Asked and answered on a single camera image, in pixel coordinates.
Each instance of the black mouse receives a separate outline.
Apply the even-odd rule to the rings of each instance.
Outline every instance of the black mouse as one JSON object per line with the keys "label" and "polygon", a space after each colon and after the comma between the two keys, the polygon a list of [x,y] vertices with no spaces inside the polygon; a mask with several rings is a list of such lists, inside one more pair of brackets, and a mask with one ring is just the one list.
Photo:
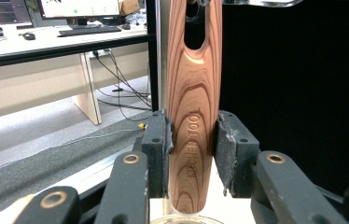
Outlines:
{"label": "black mouse", "polygon": [[25,40],[35,40],[34,34],[26,33],[26,34],[23,34],[22,36],[23,36],[23,39]]}

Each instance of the wood grain pattern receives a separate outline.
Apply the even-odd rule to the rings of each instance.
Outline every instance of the wood grain pattern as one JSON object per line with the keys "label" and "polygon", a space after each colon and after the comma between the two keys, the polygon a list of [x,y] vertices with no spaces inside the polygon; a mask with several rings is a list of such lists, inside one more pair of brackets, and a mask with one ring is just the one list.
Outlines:
{"label": "wood grain pattern", "polygon": [[205,9],[205,40],[184,43],[187,0],[171,1],[167,68],[167,111],[174,123],[170,156],[170,199],[178,212],[205,205],[215,142],[221,76],[221,1]]}

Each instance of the black panel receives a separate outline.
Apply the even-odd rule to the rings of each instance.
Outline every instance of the black panel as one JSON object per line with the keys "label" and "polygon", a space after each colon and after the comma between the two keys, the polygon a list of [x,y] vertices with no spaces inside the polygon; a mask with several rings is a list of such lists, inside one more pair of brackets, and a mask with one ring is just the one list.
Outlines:
{"label": "black panel", "polygon": [[315,184],[349,187],[349,1],[223,7],[220,109]]}

